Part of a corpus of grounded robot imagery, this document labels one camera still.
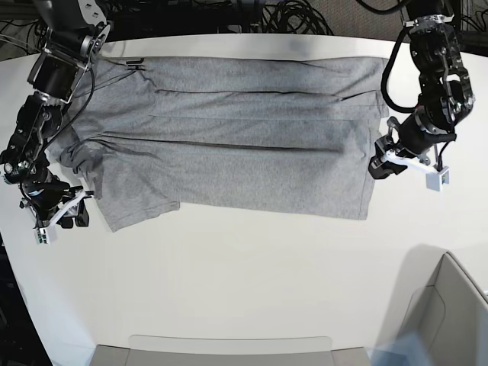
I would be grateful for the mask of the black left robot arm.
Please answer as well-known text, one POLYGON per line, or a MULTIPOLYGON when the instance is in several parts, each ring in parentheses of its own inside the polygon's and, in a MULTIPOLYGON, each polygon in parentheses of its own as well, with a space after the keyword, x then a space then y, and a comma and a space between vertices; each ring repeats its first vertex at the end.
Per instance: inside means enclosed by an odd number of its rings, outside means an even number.
POLYGON ((451 25, 454 13, 447 1, 400 1, 384 14, 406 11, 403 28, 385 66, 380 91, 387 106, 407 114, 404 122, 387 121, 388 133, 375 144, 368 170, 375 180, 398 175, 419 165, 428 172, 444 168, 443 151, 436 151, 436 163, 427 156, 438 144, 448 146, 457 139, 456 126, 474 107, 470 76, 464 67, 456 31, 451 25), (403 39, 410 39, 409 51, 419 71, 420 93, 414 107, 401 107, 388 94, 388 81, 403 39))

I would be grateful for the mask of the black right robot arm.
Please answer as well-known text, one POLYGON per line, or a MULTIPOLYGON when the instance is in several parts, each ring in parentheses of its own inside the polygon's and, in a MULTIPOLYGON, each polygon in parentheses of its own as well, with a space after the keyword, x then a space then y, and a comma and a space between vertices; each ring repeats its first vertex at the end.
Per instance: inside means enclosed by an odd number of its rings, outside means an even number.
POLYGON ((34 89, 18 112, 1 154, 3 178, 18 186, 37 230, 87 227, 91 191, 71 186, 50 169, 46 151, 81 114, 63 120, 84 75, 93 78, 95 57, 111 29, 100 1, 36 1, 47 26, 44 45, 27 81, 34 89))

